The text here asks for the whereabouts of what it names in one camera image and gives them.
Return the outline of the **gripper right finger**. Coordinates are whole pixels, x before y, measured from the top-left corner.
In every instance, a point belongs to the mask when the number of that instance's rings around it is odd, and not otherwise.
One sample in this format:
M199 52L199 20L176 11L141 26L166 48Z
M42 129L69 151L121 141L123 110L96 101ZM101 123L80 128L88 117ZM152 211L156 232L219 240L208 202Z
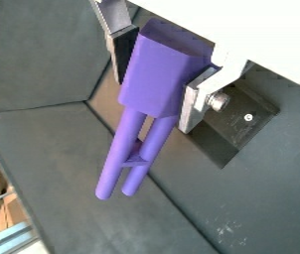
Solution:
M222 46L214 46L211 65L187 83L178 129L187 134L203 120L211 108L219 112L228 101L222 88L232 83L249 69L249 60Z

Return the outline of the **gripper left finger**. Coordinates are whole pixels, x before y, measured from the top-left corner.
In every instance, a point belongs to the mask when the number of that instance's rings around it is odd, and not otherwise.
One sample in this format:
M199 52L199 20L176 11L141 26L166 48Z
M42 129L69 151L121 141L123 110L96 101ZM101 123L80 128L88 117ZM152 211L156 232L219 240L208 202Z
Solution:
M132 25L124 0L88 0L104 33L113 77L121 83L139 28Z

